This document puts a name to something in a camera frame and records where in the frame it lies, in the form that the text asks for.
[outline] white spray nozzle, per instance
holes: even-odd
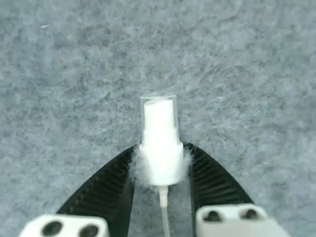
[[[143,138],[139,150],[153,186],[169,186],[183,177],[176,96],[142,97]]]
[[[173,129],[174,111],[171,99],[152,100],[144,104],[145,130]]]

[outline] black gripper pad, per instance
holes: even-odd
[[[195,236],[196,211],[202,206],[253,203],[239,183],[210,155],[186,143],[193,160],[189,172],[192,227]]]
[[[134,147],[119,154],[88,179],[57,211],[107,220],[112,237],[126,237],[134,196],[129,163]]]

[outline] screw hole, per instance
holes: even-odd
[[[249,209],[246,211],[245,214],[243,214],[241,216],[242,219],[248,219],[248,220],[256,220],[259,219],[258,213],[253,210],[253,209]]]
[[[79,237],[95,237],[99,232],[99,228],[95,225],[88,225],[84,227],[79,234]]]
[[[204,218],[204,221],[209,222],[220,222],[221,217],[216,211],[210,211],[209,214]]]
[[[53,221],[48,223],[42,230],[44,236],[50,237],[57,235],[62,228],[62,224],[59,221]]]

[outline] carpet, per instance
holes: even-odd
[[[294,237],[316,233],[316,2],[0,0],[0,236],[54,213],[140,141],[139,97],[178,95],[180,136]],[[170,191],[191,237],[189,184]],[[129,236],[163,235],[136,187]]]

